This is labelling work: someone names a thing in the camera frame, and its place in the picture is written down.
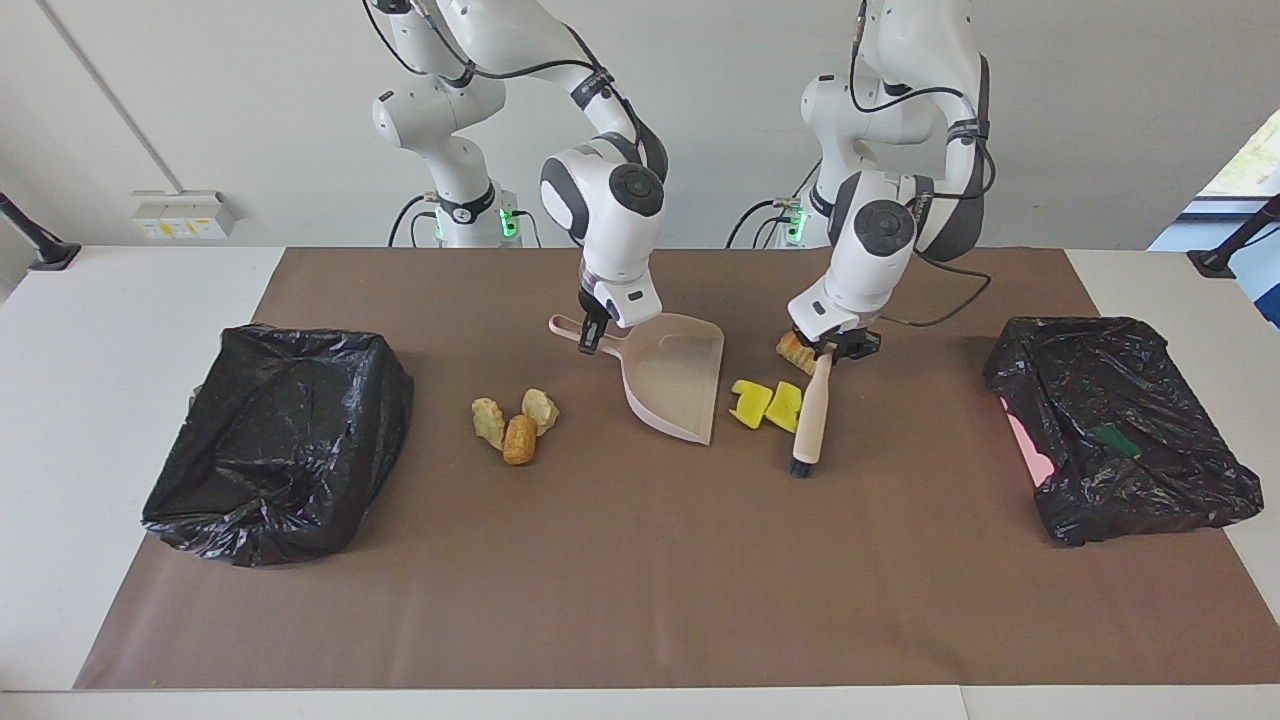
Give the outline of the orange striped sponge piece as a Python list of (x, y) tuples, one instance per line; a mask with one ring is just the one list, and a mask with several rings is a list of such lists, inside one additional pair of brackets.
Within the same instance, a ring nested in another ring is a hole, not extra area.
[(814, 374), (817, 369), (817, 351), (805, 345), (803, 338), (794, 331), (787, 331), (780, 337), (774, 351), (806, 375)]

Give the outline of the beige plastic dustpan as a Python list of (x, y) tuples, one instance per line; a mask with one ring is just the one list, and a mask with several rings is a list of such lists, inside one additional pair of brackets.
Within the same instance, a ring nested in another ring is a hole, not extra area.
[(626, 334), (604, 333), (596, 347), (620, 360), (628, 406), (641, 421), (710, 445), (724, 348), (718, 325), (662, 313)]

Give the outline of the pale green foam piece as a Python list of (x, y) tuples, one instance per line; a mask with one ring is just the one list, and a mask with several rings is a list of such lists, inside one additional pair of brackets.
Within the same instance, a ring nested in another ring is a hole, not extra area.
[(521, 401), (521, 413), (535, 425), (536, 436), (544, 436), (557, 421), (561, 411), (556, 402), (543, 391), (529, 388)]

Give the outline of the notched yellow sponge piece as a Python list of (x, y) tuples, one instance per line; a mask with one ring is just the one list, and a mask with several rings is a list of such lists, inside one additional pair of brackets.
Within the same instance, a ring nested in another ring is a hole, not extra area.
[(774, 397), (773, 389), (753, 380), (739, 379), (732, 384), (731, 393), (735, 401), (730, 415), (744, 427), (751, 430), (758, 429)]

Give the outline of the brown cracked foam piece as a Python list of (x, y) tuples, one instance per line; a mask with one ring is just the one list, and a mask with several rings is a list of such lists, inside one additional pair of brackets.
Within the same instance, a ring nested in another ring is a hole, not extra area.
[(536, 454), (538, 429), (538, 424), (530, 416), (525, 414), (513, 416), (503, 438), (503, 461), (511, 466), (530, 464)]

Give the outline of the tan ridged foam piece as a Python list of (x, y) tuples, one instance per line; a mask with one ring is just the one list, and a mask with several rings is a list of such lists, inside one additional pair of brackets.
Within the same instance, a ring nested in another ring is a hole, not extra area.
[(507, 421), (498, 402), (489, 397), (475, 398), (471, 414), (476, 437), (500, 452), (504, 448)]

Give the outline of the black bag bin pink box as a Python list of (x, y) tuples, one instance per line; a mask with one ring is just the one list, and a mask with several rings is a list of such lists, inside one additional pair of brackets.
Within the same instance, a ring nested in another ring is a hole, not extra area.
[[(1129, 316), (1016, 316), (983, 369), (1055, 466), (1034, 500), (1069, 546), (1221, 528), (1265, 509), (1260, 477), (1228, 447), (1149, 324)], [(1125, 457), (1089, 429), (1114, 423)]]

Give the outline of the black trash bag bin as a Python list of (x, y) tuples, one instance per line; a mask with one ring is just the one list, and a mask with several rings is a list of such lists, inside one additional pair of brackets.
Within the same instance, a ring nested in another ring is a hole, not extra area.
[(376, 333), (224, 329), (142, 527), (174, 550), (239, 568), (338, 553), (401, 456), (413, 391)]

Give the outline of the brown paper table mat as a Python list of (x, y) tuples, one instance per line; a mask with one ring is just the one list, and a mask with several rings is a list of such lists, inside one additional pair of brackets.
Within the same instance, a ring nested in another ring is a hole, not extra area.
[[(1222, 530), (1068, 548), (983, 364), (1020, 315), (1091, 315), (1060, 251), (982, 249), (995, 286), (841, 363), (820, 464), (719, 414), (708, 447), (628, 410), (617, 363), (547, 319), (571, 251), (293, 249), (255, 314), (383, 334), (415, 379), (394, 471), (347, 551), (246, 569), (147, 537), (76, 685), (1280, 683), (1280, 626)], [(522, 466), (476, 437), (529, 388)]]

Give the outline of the window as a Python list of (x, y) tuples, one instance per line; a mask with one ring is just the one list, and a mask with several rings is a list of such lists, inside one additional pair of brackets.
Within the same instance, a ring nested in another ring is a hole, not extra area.
[[(1155, 242), (1152, 252), (1211, 251), (1280, 193), (1280, 110), (1219, 170)], [(1280, 213), (1229, 259), (1231, 274), (1265, 320), (1280, 333)]]

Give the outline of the white wall socket box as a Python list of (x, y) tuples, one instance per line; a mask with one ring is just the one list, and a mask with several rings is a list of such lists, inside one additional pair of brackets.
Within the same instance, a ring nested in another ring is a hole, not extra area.
[(211, 190), (134, 191), (131, 200), (136, 228), (152, 241), (227, 241), (241, 218), (223, 193)]

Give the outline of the white wall conduit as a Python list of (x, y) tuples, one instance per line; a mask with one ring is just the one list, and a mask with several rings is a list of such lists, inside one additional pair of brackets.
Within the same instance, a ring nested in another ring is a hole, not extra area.
[(164, 179), (166, 191), (170, 195), (180, 195), (187, 191), (186, 184), (179, 179), (178, 174), (172, 169), (166, 159), (159, 152), (156, 146), (152, 143), (150, 137), (145, 133), (138, 122), (133, 118), (129, 109), (119, 99), (109, 81), (102, 76), (95, 61), (83, 50), (79, 41), (67, 27), (65, 22), (58, 14), (51, 0), (33, 0), (35, 5), (40, 9), (41, 14), (50, 24), (55, 35), (61, 40), (67, 50), (78, 63), (79, 68), (87, 74), (90, 81), (93, 83), (96, 90), (101, 94), (105, 102), (111, 108), (115, 117), (125, 127), (133, 141), (137, 142), (141, 151), (146, 155), (148, 161), (154, 165), (156, 172)]

